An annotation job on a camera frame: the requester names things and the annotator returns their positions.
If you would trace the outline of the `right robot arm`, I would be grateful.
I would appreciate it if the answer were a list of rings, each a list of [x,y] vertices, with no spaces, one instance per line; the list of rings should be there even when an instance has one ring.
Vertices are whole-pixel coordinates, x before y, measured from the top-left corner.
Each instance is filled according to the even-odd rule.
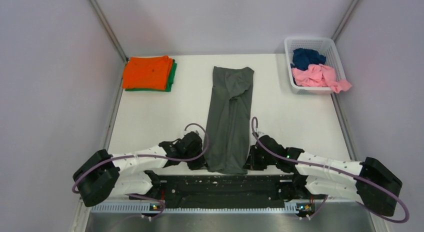
[[[340,161],[296,147],[283,147],[267,134],[255,132],[251,154],[258,156],[254,170],[275,166],[293,175],[293,192],[299,198],[328,195],[355,201],[371,212],[392,217],[403,183],[379,160]]]

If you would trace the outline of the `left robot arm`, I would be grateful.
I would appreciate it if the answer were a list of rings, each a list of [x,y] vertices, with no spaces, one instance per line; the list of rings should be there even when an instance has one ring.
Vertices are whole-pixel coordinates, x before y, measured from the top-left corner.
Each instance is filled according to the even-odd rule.
[[[132,153],[110,154],[105,149],[98,150],[73,174],[72,192],[80,195],[86,207],[123,195],[154,199],[161,190],[154,170],[180,163],[190,167],[199,165],[204,160],[207,142],[191,131],[183,138]]]

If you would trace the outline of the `grey t-shirt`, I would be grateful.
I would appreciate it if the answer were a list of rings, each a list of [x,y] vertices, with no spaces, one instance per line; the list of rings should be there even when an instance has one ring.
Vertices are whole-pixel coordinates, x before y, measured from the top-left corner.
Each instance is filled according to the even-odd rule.
[[[206,123],[209,143],[207,169],[226,175],[245,175],[250,149],[254,70],[214,67]]]

